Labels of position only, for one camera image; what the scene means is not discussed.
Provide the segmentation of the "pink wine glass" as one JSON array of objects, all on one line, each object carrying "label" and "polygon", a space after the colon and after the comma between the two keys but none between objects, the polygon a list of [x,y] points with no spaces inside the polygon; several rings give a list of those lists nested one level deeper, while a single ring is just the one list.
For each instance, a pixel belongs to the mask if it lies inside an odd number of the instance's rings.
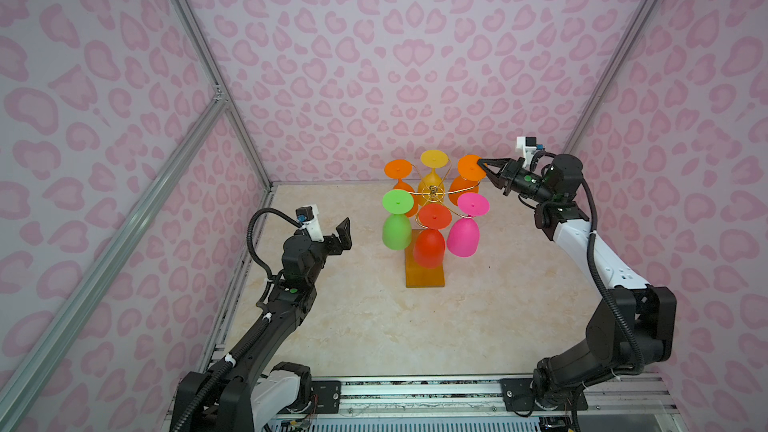
[{"label": "pink wine glass", "polygon": [[486,215],[490,204],[484,196],[473,192],[462,194],[457,204],[463,217],[452,226],[446,242],[447,248],[457,257],[471,257],[476,253],[480,241],[476,218]]}]

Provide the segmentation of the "red wine glass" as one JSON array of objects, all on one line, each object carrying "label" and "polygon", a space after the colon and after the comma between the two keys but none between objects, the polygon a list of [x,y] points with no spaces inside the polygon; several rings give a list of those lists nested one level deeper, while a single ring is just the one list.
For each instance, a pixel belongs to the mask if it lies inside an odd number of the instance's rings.
[{"label": "red wine glass", "polygon": [[420,209],[417,218],[423,230],[416,238],[414,260],[424,268],[438,268],[443,263],[446,249],[442,230],[451,224],[452,214],[443,204],[428,203]]}]

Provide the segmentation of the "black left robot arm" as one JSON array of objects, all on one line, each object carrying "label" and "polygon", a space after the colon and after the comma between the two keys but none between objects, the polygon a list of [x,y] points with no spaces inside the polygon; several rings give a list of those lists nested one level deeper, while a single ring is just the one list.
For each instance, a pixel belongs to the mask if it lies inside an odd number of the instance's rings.
[{"label": "black left robot arm", "polygon": [[335,233],[325,235],[308,206],[299,208],[290,223],[295,231],[283,244],[281,271],[268,276],[260,315],[222,358],[182,379],[170,430],[266,431],[283,410],[310,414],[316,409],[309,367],[267,366],[311,311],[328,258],[351,249],[351,224],[344,219]]}]

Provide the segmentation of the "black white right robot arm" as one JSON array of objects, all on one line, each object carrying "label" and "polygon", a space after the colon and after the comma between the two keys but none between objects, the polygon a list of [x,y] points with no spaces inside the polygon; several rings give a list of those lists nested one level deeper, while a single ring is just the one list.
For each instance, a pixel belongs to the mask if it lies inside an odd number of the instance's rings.
[{"label": "black white right robot arm", "polygon": [[577,157],[554,154],[540,173],[523,158],[480,158],[477,164],[504,195],[534,202],[536,228],[566,252],[600,296],[584,339],[541,359],[527,391],[507,393],[520,417],[564,409],[576,420],[587,388],[638,376],[670,358],[676,296],[650,284],[602,239],[596,197]]}]

